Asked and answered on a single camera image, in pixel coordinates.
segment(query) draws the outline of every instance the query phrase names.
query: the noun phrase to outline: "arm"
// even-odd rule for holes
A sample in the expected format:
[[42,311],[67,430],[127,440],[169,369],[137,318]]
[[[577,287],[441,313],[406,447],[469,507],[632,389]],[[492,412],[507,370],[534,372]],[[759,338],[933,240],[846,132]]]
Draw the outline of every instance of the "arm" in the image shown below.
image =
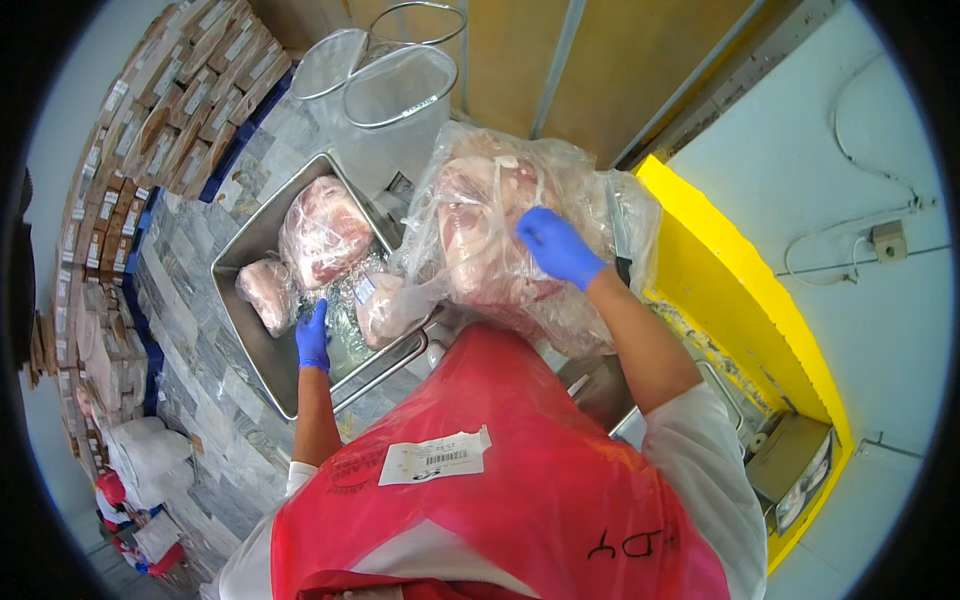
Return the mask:
[[297,385],[297,431],[294,433],[293,461],[319,467],[339,450],[340,431],[333,418],[326,355],[326,300],[317,302],[313,317],[297,323],[297,350],[300,379]]
[[613,336],[631,395],[647,414],[703,381],[683,344],[584,243],[563,217],[532,208],[517,234],[551,276],[576,285],[596,307]]

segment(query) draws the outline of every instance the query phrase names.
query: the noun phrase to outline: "white long-sleeve shirt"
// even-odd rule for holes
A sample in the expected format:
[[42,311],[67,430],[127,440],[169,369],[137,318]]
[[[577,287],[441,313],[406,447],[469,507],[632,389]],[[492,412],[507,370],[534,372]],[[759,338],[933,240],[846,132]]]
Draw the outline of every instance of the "white long-sleeve shirt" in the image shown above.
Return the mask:
[[[766,590],[766,527],[743,467],[727,407],[706,383],[644,415],[646,432],[628,435],[662,473],[694,526],[710,544],[727,575],[731,598],[758,600]],[[291,463],[287,496],[305,484],[316,467]],[[279,506],[264,516],[220,575],[221,600],[269,600],[270,541]],[[427,520],[388,540],[365,557],[355,572],[445,581],[484,581],[531,597],[537,594],[516,577]],[[400,599],[399,588],[354,595]]]

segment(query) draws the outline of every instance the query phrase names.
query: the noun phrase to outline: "stainless steel tray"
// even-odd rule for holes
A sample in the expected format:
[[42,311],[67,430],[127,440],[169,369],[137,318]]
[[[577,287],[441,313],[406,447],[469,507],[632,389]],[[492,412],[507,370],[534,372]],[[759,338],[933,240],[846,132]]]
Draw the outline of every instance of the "stainless steel tray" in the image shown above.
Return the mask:
[[[303,188],[317,177],[330,174],[336,175],[347,187],[373,229],[377,241],[387,252],[393,252],[396,247],[391,242],[396,242],[396,236],[374,220],[371,216],[374,213],[367,205],[366,198],[344,178],[333,157],[322,153],[307,162],[270,200],[260,206],[210,266],[213,283],[227,310],[233,330],[240,338],[240,344],[263,381],[275,408],[288,420],[297,418],[298,357],[294,329],[291,327],[277,339],[271,337],[253,306],[237,296],[235,282],[242,267],[263,258],[267,251],[277,249],[277,233],[287,209]],[[334,393],[361,373],[366,380],[358,390],[337,403],[333,412],[336,414],[344,410],[358,397],[420,356],[427,345],[427,337],[422,328],[430,317],[427,315],[420,322],[411,325],[402,336],[376,352],[342,379],[331,381],[330,392]]]

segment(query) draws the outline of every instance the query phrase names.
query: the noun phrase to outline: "white wall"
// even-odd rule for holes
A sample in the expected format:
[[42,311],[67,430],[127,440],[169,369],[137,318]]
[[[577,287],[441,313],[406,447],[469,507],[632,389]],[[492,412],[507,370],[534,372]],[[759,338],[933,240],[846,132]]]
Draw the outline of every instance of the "white wall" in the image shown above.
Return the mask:
[[[857,159],[912,180],[938,202],[904,217],[910,255],[860,266],[853,285],[802,285],[787,274],[787,245],[808,231],[903,206],[910,192],[851,165],[832,135],[836,92],[882,46],[846,4],[748,92],[670,166],[703,191],[752,241],[816,336],[856,440],[923,453],[946,384],[953,322],[953,264],[936,167],[907,87],[883,56],[852,80],[838,103],[838,130]],[[820,236],[791,254],[822,281],[850,267],[852,244],[892,219]],[[875,260],[860,244],[857,260]],[[768,598],[841,597],[886,538],[920,462],[871,449],[851,460],[825,509],[770,580]]]
[[25,221],[36,261],[37,308],[47,310],[70,178],[113,78],[169,0],[109,0],[63,64],[34,130],[27,167],[34,201]]

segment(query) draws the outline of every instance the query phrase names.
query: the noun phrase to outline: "wall outlet box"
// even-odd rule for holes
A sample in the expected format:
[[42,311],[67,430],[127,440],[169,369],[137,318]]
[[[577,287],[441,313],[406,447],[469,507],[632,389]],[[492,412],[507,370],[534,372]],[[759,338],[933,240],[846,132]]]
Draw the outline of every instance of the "wall outlet box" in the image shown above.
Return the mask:
[[903,236],[903,221],[884,223],[871,229],[870,239],[874,243],[876,259],[880,262],[893,262],[906,258],[906,238]]

